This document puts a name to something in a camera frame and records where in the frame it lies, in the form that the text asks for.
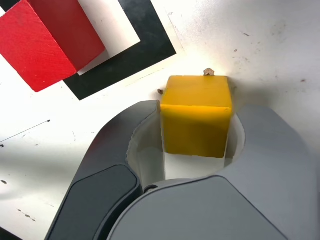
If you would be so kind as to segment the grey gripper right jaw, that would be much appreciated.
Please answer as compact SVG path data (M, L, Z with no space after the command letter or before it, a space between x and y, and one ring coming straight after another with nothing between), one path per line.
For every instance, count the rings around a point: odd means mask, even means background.
M157 188L132 203L111 240L317 240L317 169L272 109L244 106L235 162L212 176Z

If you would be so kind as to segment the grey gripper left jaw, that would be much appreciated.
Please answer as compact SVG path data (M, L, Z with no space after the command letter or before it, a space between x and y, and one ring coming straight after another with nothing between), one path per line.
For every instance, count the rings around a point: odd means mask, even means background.
M110 120L87 150L46 235L48 240L105 240L145 187L165 179L157 100Z

